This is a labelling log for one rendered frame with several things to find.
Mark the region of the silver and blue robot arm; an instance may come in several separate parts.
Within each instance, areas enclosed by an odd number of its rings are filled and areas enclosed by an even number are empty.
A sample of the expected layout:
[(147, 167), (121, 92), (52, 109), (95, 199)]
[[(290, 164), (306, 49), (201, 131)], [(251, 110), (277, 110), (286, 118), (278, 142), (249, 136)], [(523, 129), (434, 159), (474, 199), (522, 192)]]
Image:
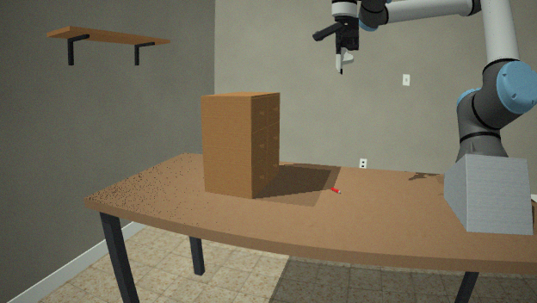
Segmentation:
[(369, 32), (387, 23), (470, 16), (480, 10), (487, 65), (482, 88), (467, 90), (457, 100), (460, 150), (455, 163), (465, 154), (508, 158), (500, 129), (537, 104), (537, 73), (520, 60), (510, 0), (332, 0), (333, 17), (359, 17), (359, 26)]

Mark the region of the brown chest of drawers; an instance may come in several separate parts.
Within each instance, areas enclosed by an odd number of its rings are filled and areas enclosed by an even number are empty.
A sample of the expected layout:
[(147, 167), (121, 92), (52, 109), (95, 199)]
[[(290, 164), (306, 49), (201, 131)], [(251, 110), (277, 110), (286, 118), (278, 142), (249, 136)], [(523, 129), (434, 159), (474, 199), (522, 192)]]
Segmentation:
[[(268, 96), (230, 96), (237, 92), (201, 96), (201, 133), (205, 191), (253, 199), (268, 182), (268, 155), (275, 150), (280, 155), (279, 120), (268, 124)], [(252, 98), (267, 98), (267, 125), (252, 131)], [(279, 123), (279, 147), (268, 154), (268, 126)], [(252, 133), (267, 130), (267, 184), (252, 196)]]

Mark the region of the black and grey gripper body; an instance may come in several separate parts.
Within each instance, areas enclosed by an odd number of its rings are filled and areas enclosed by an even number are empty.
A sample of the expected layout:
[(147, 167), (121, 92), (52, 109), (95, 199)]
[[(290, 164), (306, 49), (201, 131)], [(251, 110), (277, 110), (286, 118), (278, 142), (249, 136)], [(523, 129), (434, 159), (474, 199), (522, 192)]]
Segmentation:
[[(340, 21), (343, 28), (336, 31), (336, 37), (339, 36), (342, 40), (342, 47), (346, 47), (349, 51), (359, 50), (359, 17), (350, 15), (337, 15), (335, 22)], [(345, 23), (348, 23), (345, 25)]]

